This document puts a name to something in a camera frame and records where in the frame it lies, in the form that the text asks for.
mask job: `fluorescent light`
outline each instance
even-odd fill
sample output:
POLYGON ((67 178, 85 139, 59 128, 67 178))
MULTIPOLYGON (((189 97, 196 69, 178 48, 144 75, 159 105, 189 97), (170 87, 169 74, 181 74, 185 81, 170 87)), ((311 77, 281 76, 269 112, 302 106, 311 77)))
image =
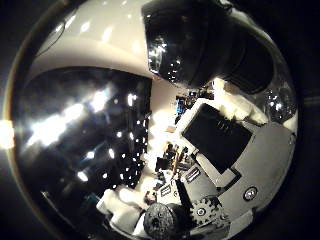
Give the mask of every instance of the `fluorescent light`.
POLYGON ((64 110, 64 118, 66 122, 71 122, 73 120, 76 120, 79 118, 83 112, 83 105, 80 103, 77 103, 71 107, 68 107, 64 110))
POLYGON ((35 142, 40 141, 44 146, 59 140, 60 135, 66 131, 67 126, 65 120, 59 115, 54 115, 44 120, 43 122, 36 123, 32 126, 33 135, 28 141, 28 145, 33 145, 35 142))
POLYGON ((114 159, 114 151, 113 151, 113 149, 112 148, 109 148, 109 156, 112 158, 112 159, 114 159))
POLYGON ((83 171, 78 172, 77 176, 82 182, 87 182, 89 180, 88 176, 83 171))

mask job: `metal gear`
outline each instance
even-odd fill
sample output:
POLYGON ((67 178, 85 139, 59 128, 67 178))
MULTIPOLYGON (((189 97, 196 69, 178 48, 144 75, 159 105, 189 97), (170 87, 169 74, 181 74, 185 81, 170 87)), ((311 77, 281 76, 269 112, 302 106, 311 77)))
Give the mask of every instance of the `metal gear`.
POLYGON ((215 208, 211 200, 203 198, 192 203, 191 217, 198 226, 207 224, 217 217, 215 208))

